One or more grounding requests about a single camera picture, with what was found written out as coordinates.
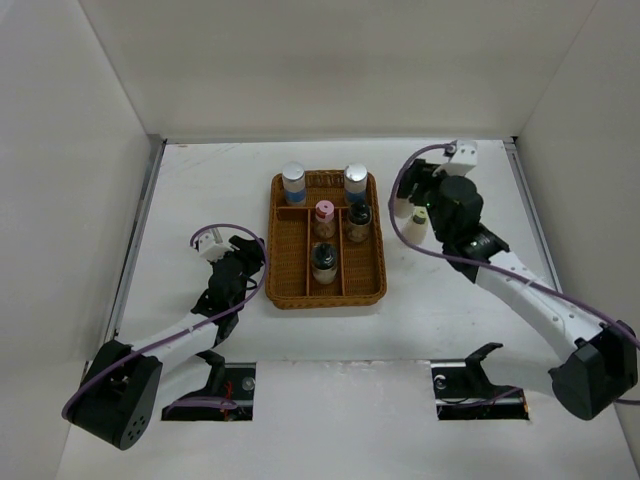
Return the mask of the brown wicker divided basket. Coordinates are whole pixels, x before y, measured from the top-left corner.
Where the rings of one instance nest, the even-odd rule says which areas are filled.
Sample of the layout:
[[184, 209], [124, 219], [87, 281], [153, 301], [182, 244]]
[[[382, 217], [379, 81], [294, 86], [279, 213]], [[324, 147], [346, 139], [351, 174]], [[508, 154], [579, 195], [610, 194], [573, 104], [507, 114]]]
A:
[[[266, 294], [283, 310], [370, 306], [387, 292], [383, 234], [376, 179], [368, 176], [366, 202], [372, 210], [368, 237], [355, 242], [347, 237], [348, 206], [341, 170], [305, 172], [306, 204], [286, 202], [282, 175], [271, 182], [269, 231], [266, 240], [269, 273]], [[313, 277], [310, 254], [321, 239], [315, 235], [315, 205], [328, 200], [336, 207], [336, 233], [328, 242], [337, 250], [336, 278], [322, 285]]]

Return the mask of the dark-lid glass spice jar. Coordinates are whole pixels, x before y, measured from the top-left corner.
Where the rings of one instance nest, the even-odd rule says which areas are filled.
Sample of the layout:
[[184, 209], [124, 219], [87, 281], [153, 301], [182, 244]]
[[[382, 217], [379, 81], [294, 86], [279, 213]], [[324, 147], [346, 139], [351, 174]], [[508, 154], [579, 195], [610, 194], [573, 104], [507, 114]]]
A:
[[337, 275], [338, 253], [334, 245], [318, 242], [310, 253], [311, 271], [314, 279], [322, 285], [332, 283]]

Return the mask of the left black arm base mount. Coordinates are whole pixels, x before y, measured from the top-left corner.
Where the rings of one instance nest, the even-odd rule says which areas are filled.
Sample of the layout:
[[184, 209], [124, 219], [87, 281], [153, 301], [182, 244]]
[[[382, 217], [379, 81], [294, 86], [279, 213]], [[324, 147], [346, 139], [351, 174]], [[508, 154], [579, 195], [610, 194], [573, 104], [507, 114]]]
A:
[[192, 388], [161, 410], [162, 421], [252, 421], [256, 389], [255, 363], [227, 363], [213, 351], [198, 355], [207, 365], [204, 385]]

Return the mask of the black-capped glass spice bottle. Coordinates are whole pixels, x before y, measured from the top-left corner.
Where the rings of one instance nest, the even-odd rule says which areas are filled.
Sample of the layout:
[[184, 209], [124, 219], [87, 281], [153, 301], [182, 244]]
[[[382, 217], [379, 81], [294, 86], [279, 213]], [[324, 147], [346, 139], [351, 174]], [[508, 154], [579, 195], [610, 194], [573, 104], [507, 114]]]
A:
[[348, 239], [356, 243], [365, 241], [369, 236], [371, 219], [371, 207], [364, 200], [351, 204], [347, 211]]

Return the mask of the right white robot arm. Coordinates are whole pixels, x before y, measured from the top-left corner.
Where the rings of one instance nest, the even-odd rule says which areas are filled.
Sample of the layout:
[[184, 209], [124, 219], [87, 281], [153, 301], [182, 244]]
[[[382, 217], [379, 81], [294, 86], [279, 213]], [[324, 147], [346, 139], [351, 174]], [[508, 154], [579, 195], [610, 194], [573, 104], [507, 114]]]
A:
[[442, 245], [436, 256], [492, 294], [535, 330], [557, 356], [538, 371], [535, 390], [552, 395], [573, 416], [592, 420], [639, 380], [633, 329], [552, 289], [509, 245], [481, 223], [484, 200], [454, 163], [408, 160], [397, 174], [389, 215], [405, 200], [423, 207]]

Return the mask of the pink-capped spice bottle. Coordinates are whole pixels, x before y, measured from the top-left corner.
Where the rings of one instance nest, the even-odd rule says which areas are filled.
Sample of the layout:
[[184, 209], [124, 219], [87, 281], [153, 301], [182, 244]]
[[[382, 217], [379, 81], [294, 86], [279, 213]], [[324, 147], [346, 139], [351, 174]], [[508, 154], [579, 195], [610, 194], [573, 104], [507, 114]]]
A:
[[335, 206], [329, 200], [321, 200], [315, 206], [314, 232], [320, 239], [330, 239], [335, 235]]

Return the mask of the blue-label silver-cap shaker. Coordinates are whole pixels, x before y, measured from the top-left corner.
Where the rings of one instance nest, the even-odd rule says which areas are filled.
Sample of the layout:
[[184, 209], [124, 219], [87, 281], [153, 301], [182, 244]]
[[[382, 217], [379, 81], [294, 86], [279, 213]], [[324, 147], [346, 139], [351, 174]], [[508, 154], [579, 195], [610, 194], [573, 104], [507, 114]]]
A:
[[289, 162], [282, 168], [282, 184], [285, 200], [289, 206], [306, 205], [305, 169], [298, 162]]
[[362, 163], [348, 164], [343, 172], [345, 201], [348, 205], [366, 200], [368, 170]]

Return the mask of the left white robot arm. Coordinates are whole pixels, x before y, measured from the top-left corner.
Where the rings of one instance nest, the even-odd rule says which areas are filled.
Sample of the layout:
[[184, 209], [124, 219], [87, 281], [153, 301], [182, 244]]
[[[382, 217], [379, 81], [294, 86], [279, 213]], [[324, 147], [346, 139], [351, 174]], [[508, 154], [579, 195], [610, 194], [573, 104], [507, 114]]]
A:
[[229, 239], [231, 248], [210, 262], [208, 286], [183, 320], [136, 345], [117, 340], [96, 354], [62, 418], [110, 443], [131, 448], [151, 418], [161, 378], [184, 362], [206, 359], [238, 323], [238, 312], [262, 287], [253, 276], [268, 269], [264, 241]]

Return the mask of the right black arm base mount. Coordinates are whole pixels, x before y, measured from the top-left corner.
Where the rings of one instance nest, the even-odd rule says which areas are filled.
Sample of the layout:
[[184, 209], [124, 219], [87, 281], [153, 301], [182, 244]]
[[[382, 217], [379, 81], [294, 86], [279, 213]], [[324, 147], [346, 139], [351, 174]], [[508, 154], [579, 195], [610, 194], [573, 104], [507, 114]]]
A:
[[490, 381], [482, 362], [503, 345], [489, 342], [463, 359], [430, 363], [440, 421], [529, 420], [524, 391]]

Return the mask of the yellow-capped white bottle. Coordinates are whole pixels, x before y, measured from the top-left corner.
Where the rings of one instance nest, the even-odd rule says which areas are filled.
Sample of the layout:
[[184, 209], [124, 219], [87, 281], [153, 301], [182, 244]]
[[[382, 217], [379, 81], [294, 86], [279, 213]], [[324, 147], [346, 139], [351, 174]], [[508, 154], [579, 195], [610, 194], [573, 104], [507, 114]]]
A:
[[413, 245], [421, 246], [428, 232], [429, 216], [425, 207], [417, 206], [413, 209], [402, 234], [404, 238]]

